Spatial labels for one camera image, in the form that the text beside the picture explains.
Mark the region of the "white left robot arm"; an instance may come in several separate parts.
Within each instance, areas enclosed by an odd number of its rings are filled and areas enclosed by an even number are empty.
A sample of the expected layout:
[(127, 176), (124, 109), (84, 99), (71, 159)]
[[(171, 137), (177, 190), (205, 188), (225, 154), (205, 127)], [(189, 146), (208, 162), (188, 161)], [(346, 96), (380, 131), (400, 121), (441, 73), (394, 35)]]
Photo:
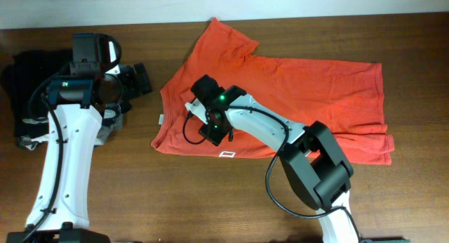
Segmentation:
[(93, 150), (123, 126), (131, 100), (152, 89), (145, 66), (122, 65), (121, 56), (112, 36), (75, 34), (71, 49), (20, 53), (2, 72), (18, 145), (47, 145), (25, 229), (8, 233), (8, 242), (109, 241), (89, 228)]

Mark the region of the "red orange t-shirt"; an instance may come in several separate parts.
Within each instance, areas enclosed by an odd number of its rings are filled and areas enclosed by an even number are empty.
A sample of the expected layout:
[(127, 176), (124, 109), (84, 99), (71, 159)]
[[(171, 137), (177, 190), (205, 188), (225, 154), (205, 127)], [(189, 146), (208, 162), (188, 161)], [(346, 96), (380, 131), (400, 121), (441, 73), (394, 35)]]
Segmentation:
[(267, 58), (258, 43), (213, 19), (182, 67), (161, 89), (163, 121), (152, 141), (161, 153), (261, 159), (274, 151), (243, 131), (212, 145), (199, 135), (201, 121), (188, 119), (191, 87), (204, 75), (238, 86), (275, 113), (303, 124), (324, 123), (356, 164), (391, 164), (394, 139), (384, 120), (382, 66), (342, 60)]

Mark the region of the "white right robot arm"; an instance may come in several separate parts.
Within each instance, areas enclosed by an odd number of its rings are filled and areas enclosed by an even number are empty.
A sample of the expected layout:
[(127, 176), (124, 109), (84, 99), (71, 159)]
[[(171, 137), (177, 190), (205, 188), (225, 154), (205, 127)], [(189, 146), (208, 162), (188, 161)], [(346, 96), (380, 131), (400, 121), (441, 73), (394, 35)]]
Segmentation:
[(316, 121), (307, 126), (267, 109), (238, 86), (222, 88), (207, 74), (191, 87), (194, 99), (186, 103), (189, 117), (203, 125), (199, 134), (218, 146), (240, 130), (271, 148), (275, 155), (265, 174), (269, 198), (297, 218), (305, 216), (282, 205), (270, 188), (270, 177), (280, 162), (291, 189), (319, 220), (324, 242), (361, 242), (349, 208), (350, 179), (354, 169), (330, 129)]

